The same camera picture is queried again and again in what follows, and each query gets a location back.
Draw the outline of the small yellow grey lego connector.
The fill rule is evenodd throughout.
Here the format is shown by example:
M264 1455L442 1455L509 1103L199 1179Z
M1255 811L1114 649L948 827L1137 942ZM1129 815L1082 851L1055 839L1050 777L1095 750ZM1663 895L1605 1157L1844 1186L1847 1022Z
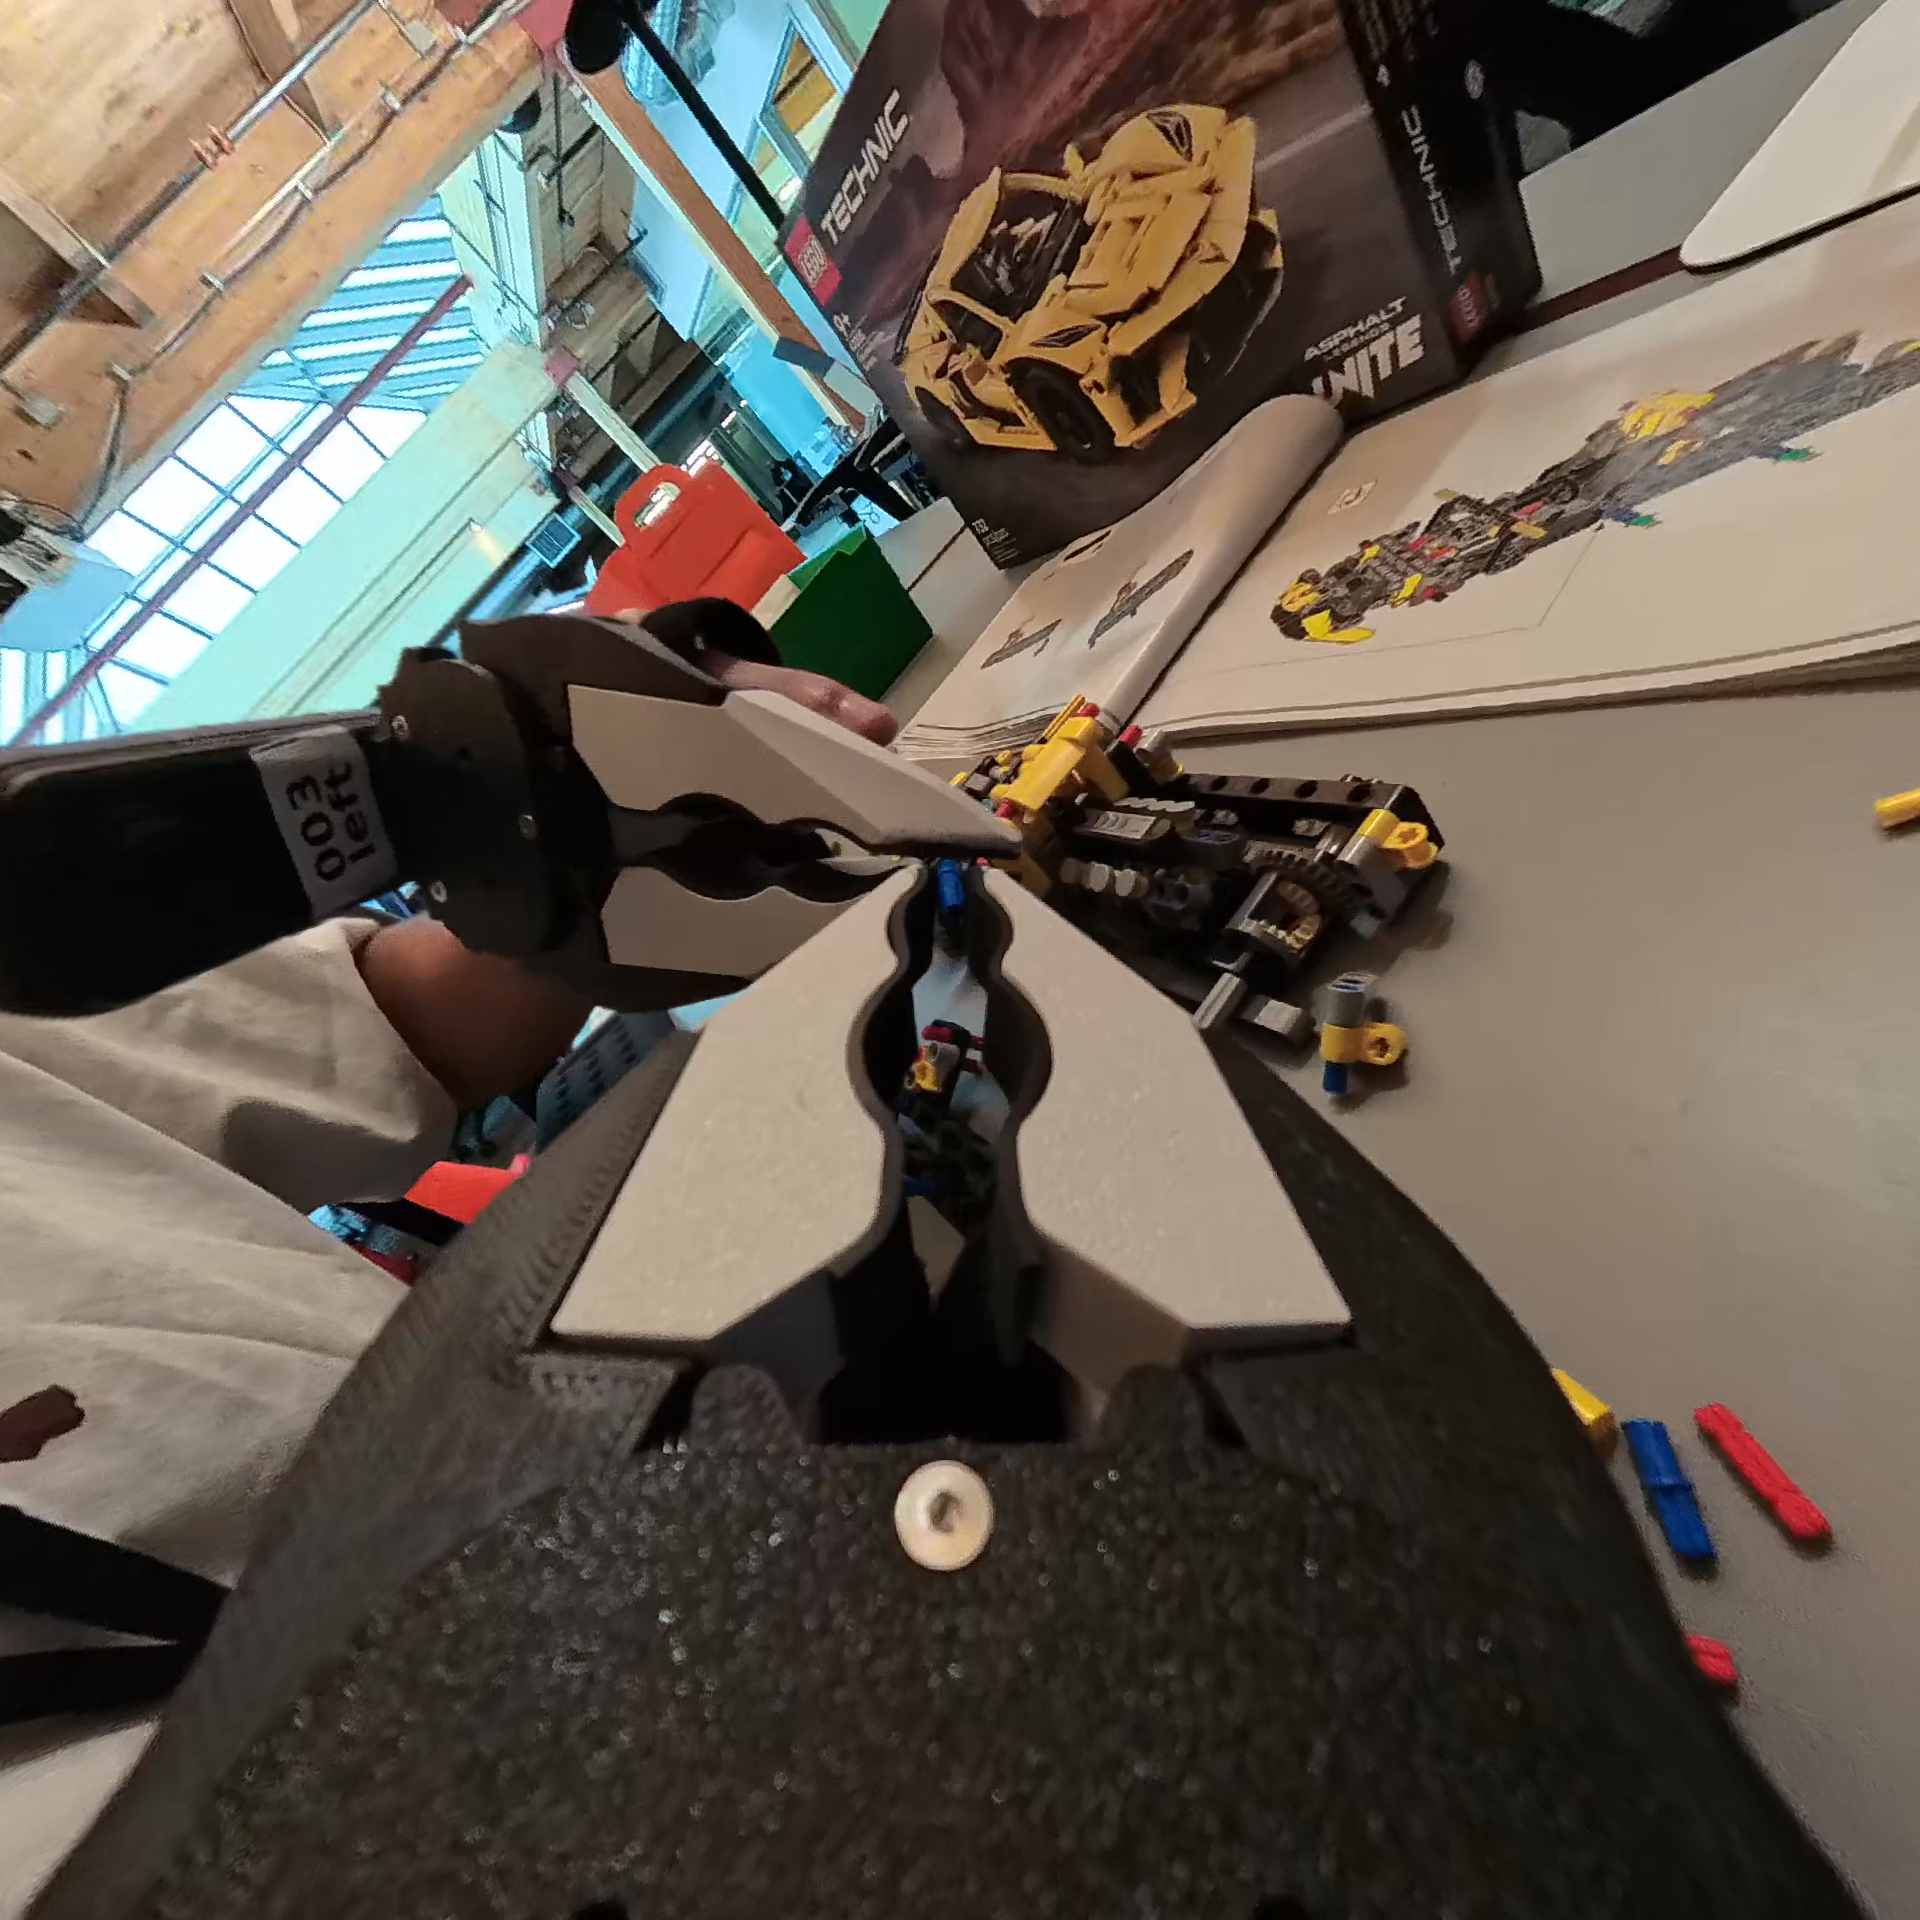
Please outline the small yellow grey lego connector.
M1409 1053L1409 1033L1379 1015L1377 978L1362 970L1336 976L1316 995L1316 1048L1322 1090L1330 1099L1353 1091L1360 1067L1397 1067Z

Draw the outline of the person's left forearm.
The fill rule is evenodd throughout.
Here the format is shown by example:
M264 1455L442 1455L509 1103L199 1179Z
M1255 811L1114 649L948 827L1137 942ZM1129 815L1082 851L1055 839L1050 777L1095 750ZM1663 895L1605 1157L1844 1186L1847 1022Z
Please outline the person's left forearm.
M434 919L375 928L355 965L399 1039L461 1113L536 1088L595 1008L588 991L473 950Z

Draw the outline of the green plastic bin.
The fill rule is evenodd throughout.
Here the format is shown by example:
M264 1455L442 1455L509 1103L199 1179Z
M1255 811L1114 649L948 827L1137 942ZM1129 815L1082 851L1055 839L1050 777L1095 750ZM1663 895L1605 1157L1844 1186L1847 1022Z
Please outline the green plastic bin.
M880 699L933 640L933 626L880 544L853 530L785 575L754 609L777 655Z

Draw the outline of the lego set cardboard box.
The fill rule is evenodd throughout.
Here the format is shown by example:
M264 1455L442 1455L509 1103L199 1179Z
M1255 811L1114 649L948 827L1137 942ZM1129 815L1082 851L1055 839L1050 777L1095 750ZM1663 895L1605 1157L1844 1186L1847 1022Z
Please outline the lego set cardboard box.
M1258 405L1463 377L1540 288L1493 3L888 3L783 240L1001 565Z

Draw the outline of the orange bag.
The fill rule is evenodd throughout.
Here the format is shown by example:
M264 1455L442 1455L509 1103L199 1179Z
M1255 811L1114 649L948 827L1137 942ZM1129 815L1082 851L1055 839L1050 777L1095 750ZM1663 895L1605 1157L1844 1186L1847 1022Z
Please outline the orange bag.
M805 565L803 547L720 464L658 464L616 505L618 547L584 608L595 616L655 611L707 595L754 609Z

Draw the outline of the white rounded pad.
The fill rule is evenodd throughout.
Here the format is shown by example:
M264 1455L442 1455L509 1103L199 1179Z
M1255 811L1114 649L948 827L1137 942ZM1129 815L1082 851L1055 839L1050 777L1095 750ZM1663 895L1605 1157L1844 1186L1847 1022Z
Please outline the white rounded pad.
M1697 221L1679 257L1716 272L1919 187L1919 3L1887 1L1813 77Z

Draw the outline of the red badge card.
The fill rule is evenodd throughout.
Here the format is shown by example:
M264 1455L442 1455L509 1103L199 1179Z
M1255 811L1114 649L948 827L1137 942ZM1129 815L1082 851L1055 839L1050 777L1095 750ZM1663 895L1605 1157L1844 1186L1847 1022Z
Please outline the red badge card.
M484 1213L533 1165L531 1157L514 1157L506 1165L468 1161L440 1161L427 1167L403 1194L405 1201L425 1213L471 1225Z

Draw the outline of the black yellow lego car chassis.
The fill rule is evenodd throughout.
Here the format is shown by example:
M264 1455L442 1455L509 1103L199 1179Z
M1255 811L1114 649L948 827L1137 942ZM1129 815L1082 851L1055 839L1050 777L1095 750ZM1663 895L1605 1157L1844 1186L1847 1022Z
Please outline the black yellow lego car chassis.
M1001 865L1123 958L1191 978L1202 1027L1316 1042L1315 970L1440 869L1420 791L1362 775L1194 775L1090 697L951 777L1021 833Z

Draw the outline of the black lego beam blue pins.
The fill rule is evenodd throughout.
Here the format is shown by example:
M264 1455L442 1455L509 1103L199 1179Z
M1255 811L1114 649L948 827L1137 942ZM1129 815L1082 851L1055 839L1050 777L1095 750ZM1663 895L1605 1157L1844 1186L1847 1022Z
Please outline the black lego beam blue pins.
M927 1199L948 1225L973 1231L993 1211L993 1143L940 1097L907 1086L896 1103L903 1141L903 1190Z

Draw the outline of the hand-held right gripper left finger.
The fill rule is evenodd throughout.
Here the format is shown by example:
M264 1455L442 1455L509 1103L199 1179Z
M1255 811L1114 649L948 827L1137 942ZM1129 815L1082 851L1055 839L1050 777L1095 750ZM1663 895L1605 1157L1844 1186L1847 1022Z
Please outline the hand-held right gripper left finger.
M867 1035L906 984L903 863L714 1015L552 1315L589 1351L836 1373L832 1287L889 1229L900 1144Z

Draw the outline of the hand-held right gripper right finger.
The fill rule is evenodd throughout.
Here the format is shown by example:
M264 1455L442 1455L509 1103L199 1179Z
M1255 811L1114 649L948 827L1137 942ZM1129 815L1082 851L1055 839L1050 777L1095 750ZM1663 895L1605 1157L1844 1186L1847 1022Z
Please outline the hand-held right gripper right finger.
M1208 1038L1010 875L984 885L1005 925L996 979L1047 1053L1013 1137L1042 1247L1037 1344L1077 1383L1116 1385L1344 1336L1348 1304Z

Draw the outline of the person's white printed shirt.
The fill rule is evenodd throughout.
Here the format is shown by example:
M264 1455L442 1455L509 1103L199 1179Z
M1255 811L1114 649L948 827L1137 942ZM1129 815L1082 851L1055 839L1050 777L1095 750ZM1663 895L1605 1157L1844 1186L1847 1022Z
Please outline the person's white printed shirt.
M449 1095L336 919L124 1010L3 1019L4 1505L232 1586L401 1283L314 1222Z

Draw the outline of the open lego instruction booklet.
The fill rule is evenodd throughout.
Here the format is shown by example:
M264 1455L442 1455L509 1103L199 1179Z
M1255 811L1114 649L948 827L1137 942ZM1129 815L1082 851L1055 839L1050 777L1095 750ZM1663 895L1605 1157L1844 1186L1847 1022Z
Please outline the open lego instruction booklet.
M1821 675L1916 641L1916 337L1679 305L1333 440L1271 399L1044 560L896 750L970 763L1069 697L1175 736Z

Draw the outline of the black fuzzy microphone boom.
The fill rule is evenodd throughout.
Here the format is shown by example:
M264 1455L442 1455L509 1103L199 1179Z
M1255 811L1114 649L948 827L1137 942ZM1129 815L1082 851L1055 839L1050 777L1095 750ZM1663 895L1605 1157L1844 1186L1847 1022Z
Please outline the black fuzzy microphone boom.
M682 49L682 29L705 22L703 3L571 1L562 58L588 99L618 135L666 179L655 152L693 176L695 161L725 169L735 208L751 210L765 235L779 235L785 210L748 152L707 99Z

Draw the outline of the person's left hand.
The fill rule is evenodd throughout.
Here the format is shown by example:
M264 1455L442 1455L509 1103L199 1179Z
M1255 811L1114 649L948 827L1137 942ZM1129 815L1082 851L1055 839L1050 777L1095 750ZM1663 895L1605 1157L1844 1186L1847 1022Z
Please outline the person's left hand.
M816 713L829 725L836 725L855 736L864 736L882 750L891 746L896 739L899 719L893 713L834 678L826 678L787 663L759 663L729 655L719 649L705 649L697 655L697 664L723 688L764 693L768 697L785 699Z

